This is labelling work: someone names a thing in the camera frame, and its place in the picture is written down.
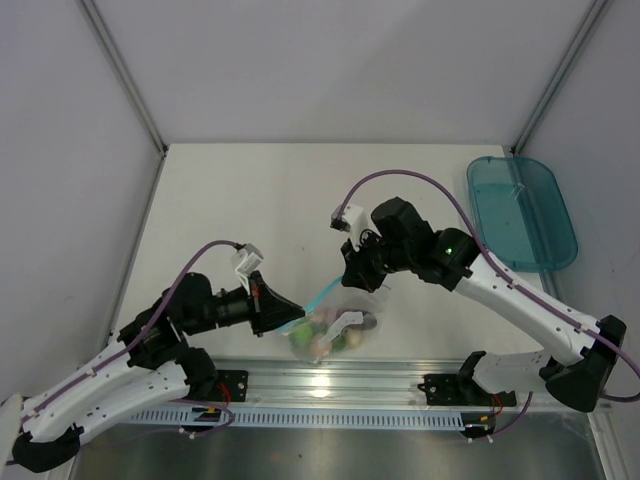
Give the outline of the green bell pepper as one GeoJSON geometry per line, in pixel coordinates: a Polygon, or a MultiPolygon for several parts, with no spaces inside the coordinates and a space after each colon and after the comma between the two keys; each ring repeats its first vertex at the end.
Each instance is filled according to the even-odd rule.
{"type": "Polygon", "coordinates": [[[332,341],[332,352],[341,352],[348,348],[349,344],[344,336],[339,336],[332,341]]]}

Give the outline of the green cucumber toy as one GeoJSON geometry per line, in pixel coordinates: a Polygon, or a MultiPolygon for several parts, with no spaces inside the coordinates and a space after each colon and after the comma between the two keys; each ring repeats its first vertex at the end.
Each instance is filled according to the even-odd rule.
{"type": "Polygon", "coordinates": [[[294,329],[288,336],[290,344],[296,349],[307,348],[314,338],[314,329],[305,324],[294,329]]]}

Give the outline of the clear zip top bag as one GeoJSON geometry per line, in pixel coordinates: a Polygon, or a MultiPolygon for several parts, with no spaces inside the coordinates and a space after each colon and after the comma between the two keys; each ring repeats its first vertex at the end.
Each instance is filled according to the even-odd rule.
{"type": "Polygon", "coordinates": [[[327,285],[304,308],[306,316],[275,330],[275,335],[289,346],[292,354],[299,360],[318,364],[329,358],[342,357],[376,338],[381,329],[387,310],[391,288],[384,284],[374,292],[367,292],[356,288],[344,287],[341,277],[337,277],[327,285]],[[378,319],[378,326],[370,331],[362,329],[363,314],[373,313],[378,319]],[[304,349],[294,348],[289,341],[289,334],[301,325],[311,325],[314,329],[314,339],[325,345],[323,356],[313,356],[309,353],[309,346],[304,349]],[[364,334],[362,343],[353,349],[349,347],[341,352],[332,352],[332,341],[344,336],[348,330],[359,330],[364,334]]]}

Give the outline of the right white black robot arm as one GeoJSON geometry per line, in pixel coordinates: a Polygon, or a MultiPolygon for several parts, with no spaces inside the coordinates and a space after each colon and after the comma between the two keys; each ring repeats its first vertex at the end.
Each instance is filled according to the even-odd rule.
{"type": "Polygon", "coordinates": [[[475,404],[513,390],[546,391],[564,406],[590,413],[603,399],[627,330],[622,320],[596,319],[563,304],[495,255],[483,254],[469,234],[432,229],[399,197],[371,214],[353,204],[339,206],[331,226],[349,236],[341,247],[343,286],[373,292],[388,275],[408,271],[492,310],[540,345],[521,354],[471,353],[456,380],[464,401],[475,404]]]}

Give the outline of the pink peach toy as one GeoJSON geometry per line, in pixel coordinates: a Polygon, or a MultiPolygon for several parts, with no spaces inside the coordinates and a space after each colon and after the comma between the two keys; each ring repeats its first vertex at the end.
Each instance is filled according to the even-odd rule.
{"type": "Polygon", "coordinates": [[[321,345],[317,339],[309,344],[309,353],[313,356],[323,356],[326,352],[325,345],[321,345]]]}

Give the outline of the purple eggplant toy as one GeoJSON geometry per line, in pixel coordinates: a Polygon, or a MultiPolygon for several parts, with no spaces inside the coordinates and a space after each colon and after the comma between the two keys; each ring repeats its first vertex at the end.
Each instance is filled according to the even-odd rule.
{"type": "Polygon", "coordinates": [[[366,312],[363,314],[362,329],[364,331],[373,330],[377,326],[378,326],[378,319],[373,313],[366,312]]]}

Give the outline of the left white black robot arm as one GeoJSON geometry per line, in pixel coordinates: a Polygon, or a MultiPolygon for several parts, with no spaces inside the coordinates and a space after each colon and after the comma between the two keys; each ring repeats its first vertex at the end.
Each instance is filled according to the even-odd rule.
{"type": "Polygon", "coordinates": [[[218,293],[205,275],[188,273],[86,365],[25,400],[9,460],[46,472],[142,410],[171,401],[207,402],[218,388],[219,372],[205,349],[189,345],[189,337],[241,323],[260,337],[304,315],[303,307],[272,290],[258,271],[247,286],[218,293]]]}

